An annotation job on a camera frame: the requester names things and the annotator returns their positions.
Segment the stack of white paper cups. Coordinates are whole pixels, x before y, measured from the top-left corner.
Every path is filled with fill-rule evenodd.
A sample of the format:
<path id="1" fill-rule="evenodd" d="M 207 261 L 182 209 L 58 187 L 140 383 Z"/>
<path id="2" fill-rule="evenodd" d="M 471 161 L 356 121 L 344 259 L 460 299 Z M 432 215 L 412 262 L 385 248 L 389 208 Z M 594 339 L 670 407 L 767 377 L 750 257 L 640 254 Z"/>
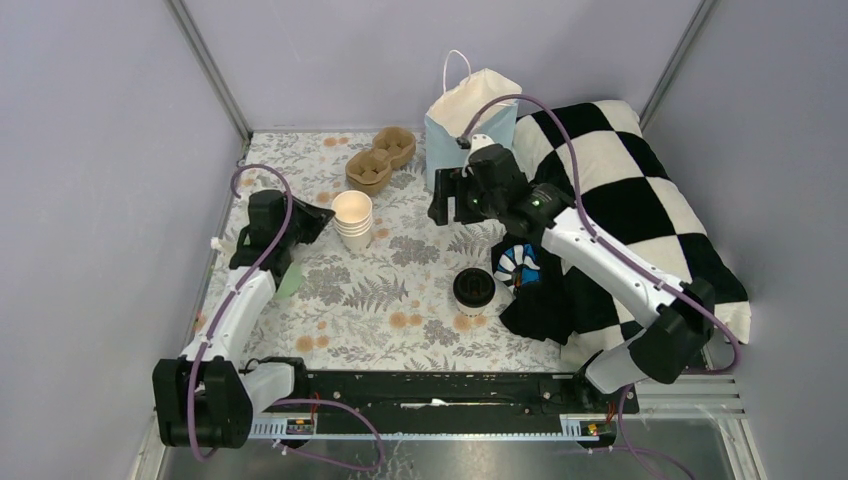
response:
<path id="1" fill-rule="evenodd" d="M 335 197 L 331 209 L 335 213 L 334 228 L 345 247 L 353 253 L 363 253 L 372 240 L 371 198 L 361 191 L 344 191 Z"/>

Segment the black cup lid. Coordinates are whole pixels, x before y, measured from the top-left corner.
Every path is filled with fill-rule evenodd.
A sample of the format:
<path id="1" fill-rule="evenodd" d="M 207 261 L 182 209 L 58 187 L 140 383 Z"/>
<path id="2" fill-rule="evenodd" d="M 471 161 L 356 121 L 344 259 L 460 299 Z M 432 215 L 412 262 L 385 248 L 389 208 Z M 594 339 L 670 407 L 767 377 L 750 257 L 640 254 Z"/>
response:
<path id="1" fill-rule="evenodd" d="M 488 272 L 471 267 L 456 275 L 452 283 L 452 291 L 459 306 L 479 309 L 493 300 L 496 284 Z"/>

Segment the white paper cup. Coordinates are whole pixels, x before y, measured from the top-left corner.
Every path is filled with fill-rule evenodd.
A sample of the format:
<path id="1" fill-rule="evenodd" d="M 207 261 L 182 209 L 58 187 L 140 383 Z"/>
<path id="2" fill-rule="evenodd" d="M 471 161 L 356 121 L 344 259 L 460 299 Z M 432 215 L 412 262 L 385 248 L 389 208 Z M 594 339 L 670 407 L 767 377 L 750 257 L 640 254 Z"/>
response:
<path id="1" fill-rule="evenodd" d="M 469 305 L 466 305 L 462 302 L 457 302 L 456 306 L 457 306 L 458 311 L 462 315 L 465 315 L 467 317 L 478 317 L 480 315 L 483 315 L 484 312 L 486 311 L 487 307 L 488 307 L 488 305 L 469 306 Z"/>

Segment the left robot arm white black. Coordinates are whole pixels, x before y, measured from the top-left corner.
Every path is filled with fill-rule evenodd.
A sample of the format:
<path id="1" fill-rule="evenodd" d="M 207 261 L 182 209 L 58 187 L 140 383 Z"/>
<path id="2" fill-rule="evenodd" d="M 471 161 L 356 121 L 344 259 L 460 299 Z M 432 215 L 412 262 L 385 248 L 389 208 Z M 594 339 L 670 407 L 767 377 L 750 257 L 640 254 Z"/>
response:
<path id="1" fill-rule="evenodd" d="M 152 373 L 162 443 L 197 449 L 241 447 L 256 415 L 275 401 L 296 411 L 310 385 L 294 366 L 272 361 L 242 374 L 238 365 L 260 313 L 278 293 L 292 251 L 311 244 L 334 219 L 331 209 L 279 190 L 250 196 L 248 223 L 229 257 L 226 290 L 216 310 L 176 359 L 161 359 Z"/>

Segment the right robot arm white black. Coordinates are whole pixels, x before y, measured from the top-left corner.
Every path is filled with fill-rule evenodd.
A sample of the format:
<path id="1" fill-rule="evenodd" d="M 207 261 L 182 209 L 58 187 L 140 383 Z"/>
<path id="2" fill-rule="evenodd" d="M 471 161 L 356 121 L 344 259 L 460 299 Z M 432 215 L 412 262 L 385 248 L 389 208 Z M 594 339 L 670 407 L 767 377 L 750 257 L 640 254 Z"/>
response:
<path id="1" fill-rule="evenodd" d="M 601 410 L 629 384 L 674 383 L 712 338 L 715 291 L 709 282 L 685 282 L 643 260 L 590 220 L 570 195 L 529 181 L 502 145 L 475 147 L 465 166 L 436 172 L 428 215 L 439 226 L 449 220 L 450 199 L 455 221 L 499 221 L 509 233 L 568 261 L 640 323 L 636 336 L 582 367 L 573 396 L 583 410 Z"/>

